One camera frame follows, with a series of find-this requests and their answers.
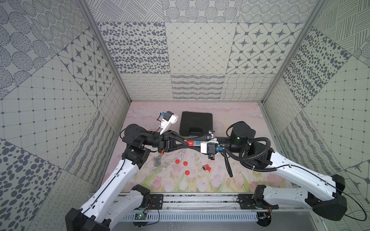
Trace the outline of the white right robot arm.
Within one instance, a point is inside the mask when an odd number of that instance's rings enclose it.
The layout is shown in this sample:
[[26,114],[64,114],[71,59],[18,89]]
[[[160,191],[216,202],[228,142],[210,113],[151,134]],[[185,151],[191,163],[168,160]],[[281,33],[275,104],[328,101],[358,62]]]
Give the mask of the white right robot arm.
[[226,130],[226,137],[216,137],[210,131],[208,135],[191,138],[187,144],[211,160],[216,154],[221,154],[229,177],[233,177],[229,162],[232,158],[249,170],[272,172],[298,185],[295,191],[256,186],[252,200],[259,207],[272,208],[287,204],[310,208],[329,220],[339,221],[343,218],[347,212],[347,200],[343,196],[346,185],[342,176],[327,176],[303,167],[274,151],[269,138],[257,138],[255,135],[255,130],[244,121],[239,121]]

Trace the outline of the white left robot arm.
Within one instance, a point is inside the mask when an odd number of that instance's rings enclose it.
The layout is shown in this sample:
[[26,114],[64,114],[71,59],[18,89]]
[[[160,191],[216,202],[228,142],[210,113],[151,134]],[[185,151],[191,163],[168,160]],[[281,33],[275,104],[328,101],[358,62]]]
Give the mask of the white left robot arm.
[[141,185],[132,188],[127,196],[115,202],[125,185],[141,169],[151,150],[148,145],[157,147],[160,153],[185,149],[192,141],[177,132],[163,134],[131,124],[123,130],[122,141],[127,144],[122,159],[115,171],[98,191],[79,209],[72,208],[66,215],[66,228],[69,231],[110,231],[126,215],[136,208],[147,208],[150,190]]

